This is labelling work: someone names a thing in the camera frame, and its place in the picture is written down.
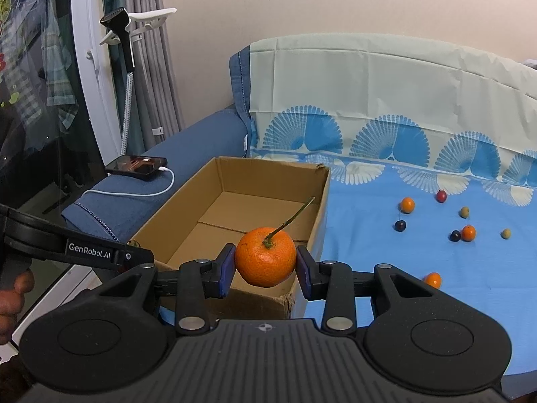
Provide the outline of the person's left hand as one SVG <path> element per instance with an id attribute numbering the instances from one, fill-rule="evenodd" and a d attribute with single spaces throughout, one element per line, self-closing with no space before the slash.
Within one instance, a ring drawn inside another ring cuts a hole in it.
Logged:
<path id="1" fill-rule="evenodd" d="M 35 278 L 30 269 L 14 280 L 14 288 L 0 292 L 0 345 L 5 345 L 12 337 L 16 318 L 25 304 L 25 294 L 35 286 Z"/>

